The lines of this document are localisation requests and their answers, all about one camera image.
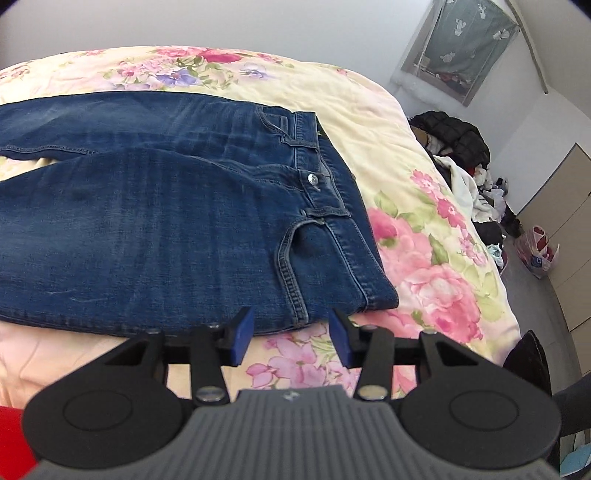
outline ceiling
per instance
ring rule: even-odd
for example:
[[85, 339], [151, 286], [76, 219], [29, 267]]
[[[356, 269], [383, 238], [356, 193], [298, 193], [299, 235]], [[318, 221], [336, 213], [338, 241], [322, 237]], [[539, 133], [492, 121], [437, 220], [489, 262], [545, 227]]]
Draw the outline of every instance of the ceiling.
[[517, 0], [550, 86], [591, 118], [591, 20], [570, 0]]

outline floor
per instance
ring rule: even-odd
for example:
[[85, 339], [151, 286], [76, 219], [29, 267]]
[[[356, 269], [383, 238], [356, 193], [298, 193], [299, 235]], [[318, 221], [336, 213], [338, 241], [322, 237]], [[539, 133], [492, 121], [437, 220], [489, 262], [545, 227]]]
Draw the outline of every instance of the floor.
[[[501, 278], [507, 289], [509, 305], [521, 333], [533, 330], [539, 338], [548, 359], [552, 391], [558, 392], [581, 378], [579, 360], [560, 303], [550, 280], [537, 279], [521, 262], [511, 237], [503, 246], [509, 262]], [[573, 451], [573, 443], [574, 435], [562, 439], [562, 458]]]

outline white cloth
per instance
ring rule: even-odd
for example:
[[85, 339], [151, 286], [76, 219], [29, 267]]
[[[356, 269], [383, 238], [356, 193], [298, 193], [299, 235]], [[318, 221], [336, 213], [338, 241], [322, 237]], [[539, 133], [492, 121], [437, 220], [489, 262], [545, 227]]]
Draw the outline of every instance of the white cloth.
[[452, 173], [452, 193], [466, 218], [471, 218], [474, 222], [496, 222], [498, 220], [499, 214], [478, 193], [476, 182], [466, 170], [458, 167], [450, 157], [433, 155], [433, 158]]

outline pile of clothes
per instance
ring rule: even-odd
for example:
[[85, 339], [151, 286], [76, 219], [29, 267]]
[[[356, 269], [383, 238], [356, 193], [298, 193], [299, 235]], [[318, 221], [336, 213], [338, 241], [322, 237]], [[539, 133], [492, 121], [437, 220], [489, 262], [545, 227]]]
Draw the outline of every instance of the pile of clothes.
[[456, 197], [462, 212], [471, 218], [478, 235], [499, 269], [503, 234], [499, 224], [514, 237], [521, 224], [505, 201], [509, 188], [505, 179], [493, 182], [487, 167], [491, 152], [478, 129], [445, 112], [429, 111], [409, 119], [419, 143]]

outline plastic bag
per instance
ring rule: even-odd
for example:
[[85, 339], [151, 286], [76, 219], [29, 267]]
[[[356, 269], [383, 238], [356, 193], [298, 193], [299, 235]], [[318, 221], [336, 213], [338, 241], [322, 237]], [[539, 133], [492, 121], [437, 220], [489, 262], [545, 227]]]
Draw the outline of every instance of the plastic bag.
[[558, 258], [558, 248], [550, 245], [544, 229], [538, 225], [515, 239], [517, 255], [536, 277], [545, 277]]

